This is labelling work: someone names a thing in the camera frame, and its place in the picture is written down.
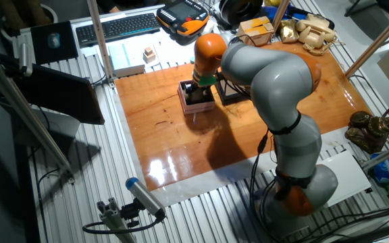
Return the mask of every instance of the rotary telephone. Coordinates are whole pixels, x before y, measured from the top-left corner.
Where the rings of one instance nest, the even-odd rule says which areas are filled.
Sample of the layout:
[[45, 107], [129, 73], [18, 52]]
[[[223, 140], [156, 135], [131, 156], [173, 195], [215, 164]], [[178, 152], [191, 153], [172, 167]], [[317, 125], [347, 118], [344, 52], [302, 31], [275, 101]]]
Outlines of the rotary telephone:
[[305, 20], [296, 23], [296, 30], [301, 32], [299, 41], [310, 47], [321, 48], [324, 41], [330, 43], [336, 37], [334, 30], [328, 28], [329, 25], [324, 17], [307, 14]]

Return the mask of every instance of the black keyboard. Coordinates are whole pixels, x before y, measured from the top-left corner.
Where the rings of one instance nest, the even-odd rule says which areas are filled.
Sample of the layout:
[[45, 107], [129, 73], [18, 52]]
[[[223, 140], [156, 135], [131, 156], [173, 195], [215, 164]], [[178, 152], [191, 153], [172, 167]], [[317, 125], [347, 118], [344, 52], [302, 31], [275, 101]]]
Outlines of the black keyboard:
[[[159, 22], [153, 13], [125, 17], [104, 22], [101, 25], [107, 42], [160, 30]], [[77, 27], [76, 34], [80, 47], [89, 47], [98, 42], [93, 25]]]

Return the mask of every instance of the metal pole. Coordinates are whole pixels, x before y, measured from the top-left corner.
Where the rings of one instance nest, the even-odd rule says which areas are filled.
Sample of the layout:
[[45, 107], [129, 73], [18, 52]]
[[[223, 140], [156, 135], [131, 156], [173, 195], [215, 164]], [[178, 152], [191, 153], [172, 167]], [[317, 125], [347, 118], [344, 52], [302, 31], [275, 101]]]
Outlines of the metal pole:
[[109, 54], [107, 53], [105, 35], [103, 34], [103, 29], [100, 21], [99, 9], [97, 8], [97, 2], [95, 0], [87, 0], [89, 12], [91, 14], [91, 19], [93, 20], [95, 36], [97, 36], [97, 41], [99, 42], [99, 48], [101, 53], [101, 59], [103, 60], [103, 65], [105, 66], [105, 73], [107, 78], [113, 78], [111, 60], [109, 59]]
[[67, 158], [61, 152], [56, 142], [52, 139], [40, 119], [35, 115], [30, 105], [26, 101], [22, 92], [11, 78], [7, 78], [3, 68], [0, 65], [0, 91], [13, 106], [16, 113], [22, 121], [28, 126], [37, 140], [41, 143], [46, 151], [52, 156], [57, 164], [65, 171], [72, 173], [72, 168]]
[[347, 78], [351, 77], [386, 41], [389, 37], [389, 26], [379, 35], [375, 41], [365, 50], [365, 52], [352, 64], [352, 66], [344, 74]]
[[289, 6], [289, 3], [290, 3], [290, 0], [282, 0], [280, 2], [280, 5], [277, 8], [276, 15], [274, 16], [274, 19], [273, 19], [274, 32], [277, 32], [278, 26], [280, 25], [280, 21], [282, 21], [284, 13], [286, 12], [286, 9]]
[[377, 156], [376, 158], [373, 158], [373, 159], [365, 162], [363, 164], [362, 168], [364, 169], [364, 171], [367, 171], [370, 168], [372, 168], [373, 166], [375, 166], [378, 163], [381, 163], [382, 161], [385, 161], [387, 159], [389, 159], [389, 149], [387, 151], [383, 152], [382, 154], [380, 154], [379, 156]]

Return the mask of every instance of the wooden table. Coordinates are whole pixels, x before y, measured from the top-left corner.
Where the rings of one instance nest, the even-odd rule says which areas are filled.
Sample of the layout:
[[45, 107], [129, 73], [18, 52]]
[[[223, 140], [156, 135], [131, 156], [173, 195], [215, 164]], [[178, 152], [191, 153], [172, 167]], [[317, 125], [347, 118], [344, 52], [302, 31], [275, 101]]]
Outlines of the wooden table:
[[[263, 48], [310, 55], [300, 43]], [[347, 126], [352, 113], [369, 109], [330, 53], [314, 58], [322, 80], [298, 109], [324, 134]], [[213, 111], [198, 113], [195, 122], [193, 115], [184, 116], [177, 87], [192, 71], [187, 64], [115, 81], [149, 190], [253, 157], [266, 132], [250, 101], [224, 107], [214, 87]], [[270, 150], [271, 140], [264, 152]]]

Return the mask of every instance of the black screen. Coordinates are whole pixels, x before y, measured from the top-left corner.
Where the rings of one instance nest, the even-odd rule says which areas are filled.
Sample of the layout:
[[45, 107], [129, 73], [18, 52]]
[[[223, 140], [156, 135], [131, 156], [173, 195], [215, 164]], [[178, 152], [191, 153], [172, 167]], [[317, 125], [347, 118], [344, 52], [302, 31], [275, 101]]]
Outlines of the black screen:
[[[19, 59], [0, 54], [0, 60], [5, 66], [19, 68]], [[33, 64], [31, 77], [14, 81], [29, 103], [70, 115], [82, 123], [105, 123], [94, 90], [84, 78]]]
[[185, 3], [179, 3], [175, 6], [172, 6], [169, 8], [169, 11], [171, 11], [174, 16], [180, 20], [185, 20], [189, 16], [192, 17], [200, 14], [200, 12], [197, 11], [195, 8]]

